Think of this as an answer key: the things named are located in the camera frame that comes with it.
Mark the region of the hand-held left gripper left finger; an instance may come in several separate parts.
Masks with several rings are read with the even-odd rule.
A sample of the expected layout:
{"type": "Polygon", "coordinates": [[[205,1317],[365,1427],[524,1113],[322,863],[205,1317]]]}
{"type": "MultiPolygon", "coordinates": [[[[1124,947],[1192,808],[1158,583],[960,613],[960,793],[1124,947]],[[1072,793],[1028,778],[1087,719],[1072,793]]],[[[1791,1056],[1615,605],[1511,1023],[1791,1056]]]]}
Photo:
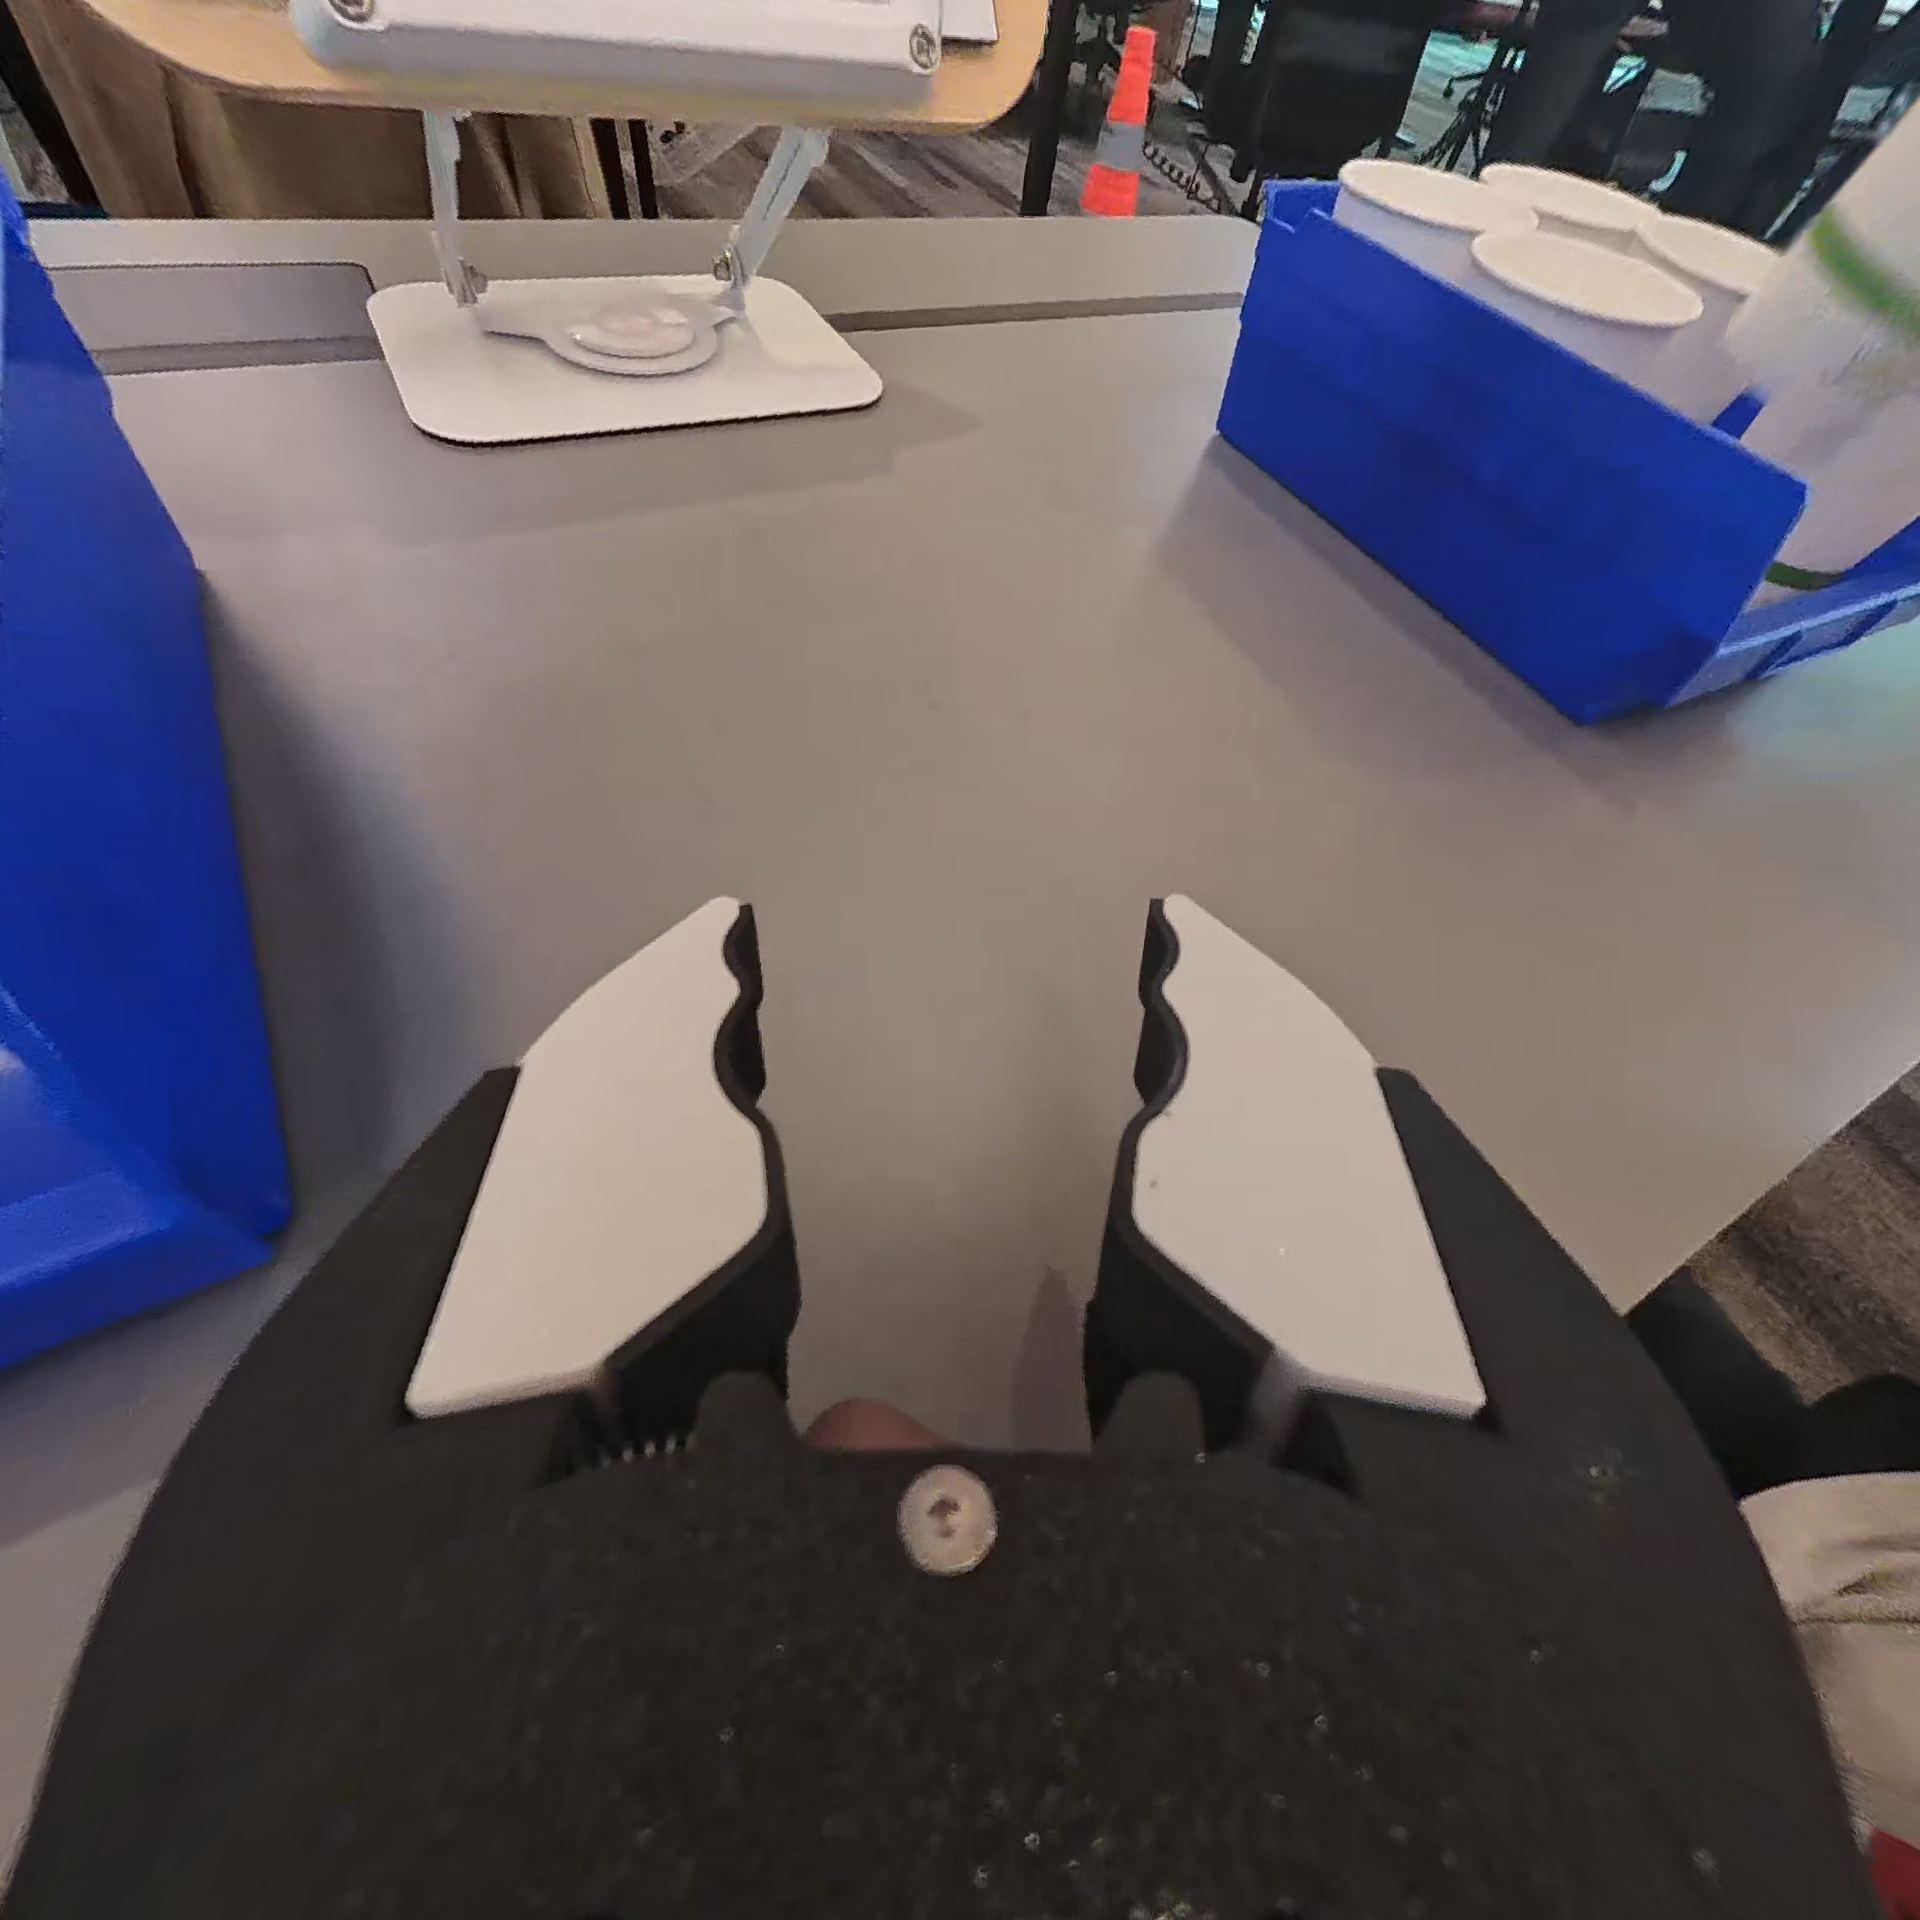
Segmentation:
{"type": "Polygon", "coordinates": [[[754,912],[717,897],[524,1052],[410,1416],[573,1399],[660,1450],[720,1377],[787,1397],[800,1257],[759,1010],[754,912]]]}

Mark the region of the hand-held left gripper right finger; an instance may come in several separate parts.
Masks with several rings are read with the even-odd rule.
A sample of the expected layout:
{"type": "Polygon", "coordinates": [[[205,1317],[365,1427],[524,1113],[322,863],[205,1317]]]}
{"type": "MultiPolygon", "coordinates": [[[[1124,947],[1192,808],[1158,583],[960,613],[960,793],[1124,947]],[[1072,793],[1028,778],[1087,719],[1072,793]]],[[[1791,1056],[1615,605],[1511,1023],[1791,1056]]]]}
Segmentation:
{"type": "Polygon", "coordinates": [[[1103,1442],[1147,1379],[1204,1457],[1287,1457],[1334,1411],[1474,1434],[1490,1392],[1382,1071],[1310,985],[1190,897],[1147,906],[1135,1113],[1083,1315],[1103,1442]]]}

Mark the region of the blue plastic bin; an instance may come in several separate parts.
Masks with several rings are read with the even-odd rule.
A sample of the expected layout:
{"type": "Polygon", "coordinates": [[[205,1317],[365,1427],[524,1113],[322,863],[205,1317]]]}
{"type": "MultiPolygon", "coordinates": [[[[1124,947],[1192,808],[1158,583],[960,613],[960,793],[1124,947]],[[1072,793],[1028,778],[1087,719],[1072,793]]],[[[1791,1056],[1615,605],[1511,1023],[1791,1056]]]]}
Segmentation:
{"type": "Polygon", "coordinates": [[[4,189],[4,1367],[291,1215],[202,576],[4,189]]]}
{"type": "Polygon", "coordinates": [[[1916,628],[1916,525],[1747,611],[1805,488],[1271,180],[1216,433],[1566,720],[1916,628]]]}

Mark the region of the set of white paper cups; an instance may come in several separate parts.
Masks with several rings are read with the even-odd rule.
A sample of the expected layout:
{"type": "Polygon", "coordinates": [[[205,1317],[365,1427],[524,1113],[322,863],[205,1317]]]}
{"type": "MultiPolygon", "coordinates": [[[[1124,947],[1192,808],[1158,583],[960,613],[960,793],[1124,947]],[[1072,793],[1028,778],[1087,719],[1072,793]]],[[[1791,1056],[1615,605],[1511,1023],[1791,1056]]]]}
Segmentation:
{"type": "MultiPolygon", "coordinates": [[[[1712,224],[1634,213],[1602,187],[1591,187],[1591,217],[1579,219],[1581,192],[1571,176],[1488,185],[1398,161],[1347,161],[1334,219],[1709,426],[1751,393],[1723,336],[1781,253],[1712,224]]],[[[1916,525],[1916,464],[1883,452],[1866,443],[1828,464],[1778,466],[1807,497],[1751,608],[1831,587],[1916,525]]]]}

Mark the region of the person's left hand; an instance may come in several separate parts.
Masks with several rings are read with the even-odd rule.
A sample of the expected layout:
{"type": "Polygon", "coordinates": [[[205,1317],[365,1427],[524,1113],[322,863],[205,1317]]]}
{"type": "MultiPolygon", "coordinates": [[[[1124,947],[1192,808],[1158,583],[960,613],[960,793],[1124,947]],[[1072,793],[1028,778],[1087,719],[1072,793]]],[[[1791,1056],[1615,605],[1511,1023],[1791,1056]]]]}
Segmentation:
{"type": "Polygon", "coordinates": [[[824,1451],[936,1451],[948,1442],[906,1411],[878,1399],[840,1399],[819,1413],[805,1440],[824,1451]]]}

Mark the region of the instruction sheet on stand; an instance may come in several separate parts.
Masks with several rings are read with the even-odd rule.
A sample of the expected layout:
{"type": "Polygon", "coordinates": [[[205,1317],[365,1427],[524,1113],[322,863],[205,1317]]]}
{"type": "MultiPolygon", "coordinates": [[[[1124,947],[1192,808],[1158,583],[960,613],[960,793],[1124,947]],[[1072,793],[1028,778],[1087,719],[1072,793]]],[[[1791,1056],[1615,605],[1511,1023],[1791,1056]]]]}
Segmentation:
{"type": "MultiPolygon", "coordinates": [[[[398,3],[292,5],[324,66],[404,80],[736,89],[780,108],[917,106],[943,55],[942,5],[398,3]]],[[[791,287],[756,287],[822,128],[783,128],[706,275],[492,280],[463,253],[466,109],[424,112],[437,281],[374,292],[368,323],[416,431],[509,447],[870,407],[880,377],[791,287]]]]}

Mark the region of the orange traffic cone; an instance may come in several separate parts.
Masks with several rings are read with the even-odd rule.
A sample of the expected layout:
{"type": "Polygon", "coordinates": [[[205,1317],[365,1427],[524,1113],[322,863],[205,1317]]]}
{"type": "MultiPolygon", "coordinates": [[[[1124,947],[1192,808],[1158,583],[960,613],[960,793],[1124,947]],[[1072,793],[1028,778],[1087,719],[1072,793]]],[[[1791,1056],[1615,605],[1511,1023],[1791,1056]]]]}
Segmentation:
{"type": "Polygon", "coordinates": [[[1128,28],[1120,48],[1120,71],[1095,143],[1095,156],[1078,200],[1086,216],[1132,219],[1139,211],[1144,167],[1144,121],[1155,89],[1156,34],[1128,28]]]}

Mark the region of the tan cardboard box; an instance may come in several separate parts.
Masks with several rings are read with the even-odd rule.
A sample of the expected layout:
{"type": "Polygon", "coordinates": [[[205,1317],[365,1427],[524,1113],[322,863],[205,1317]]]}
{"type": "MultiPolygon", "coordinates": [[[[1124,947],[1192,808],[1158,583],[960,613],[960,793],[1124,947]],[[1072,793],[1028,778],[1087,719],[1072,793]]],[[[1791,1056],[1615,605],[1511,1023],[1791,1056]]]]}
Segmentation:
{"type": "MultiPolygon", "coordinates": [[[[269,103],[229,93],[135,48],[87,5],[4,5],[4,83],[60,175],[77,171],[117,219],[396,219],[430,211],[414,112],[269,103]]],[[[583,121],[463,121],[462,213],[604,219],[608,176],[583,121]]]]}

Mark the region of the black office chair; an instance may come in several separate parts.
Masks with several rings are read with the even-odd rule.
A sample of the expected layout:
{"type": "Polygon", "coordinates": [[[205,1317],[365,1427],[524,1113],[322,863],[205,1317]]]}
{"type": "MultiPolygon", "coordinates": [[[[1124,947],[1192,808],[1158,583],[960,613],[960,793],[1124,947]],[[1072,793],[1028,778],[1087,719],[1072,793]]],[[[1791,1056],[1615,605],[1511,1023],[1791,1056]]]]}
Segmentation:
{"type": "Polygon", "coordinates": [[[1444,3],[1219,3],[1202,84],[1232,180],[1332,179],[1400,128],[1444,3]]]}

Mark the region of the wooden document board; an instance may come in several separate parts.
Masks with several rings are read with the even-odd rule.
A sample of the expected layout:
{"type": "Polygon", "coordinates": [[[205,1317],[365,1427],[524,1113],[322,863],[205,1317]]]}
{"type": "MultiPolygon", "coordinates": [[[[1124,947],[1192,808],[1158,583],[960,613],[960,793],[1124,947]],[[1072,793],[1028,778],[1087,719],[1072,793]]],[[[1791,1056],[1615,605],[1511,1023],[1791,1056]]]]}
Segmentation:
{"type": "Polygon", "coordinates": [[[726,128],[967,133],[1040,63],[1045,5],[942,48],[851,3],[93,3],[148,58],[284,106],[525,112],[726,128]]]}

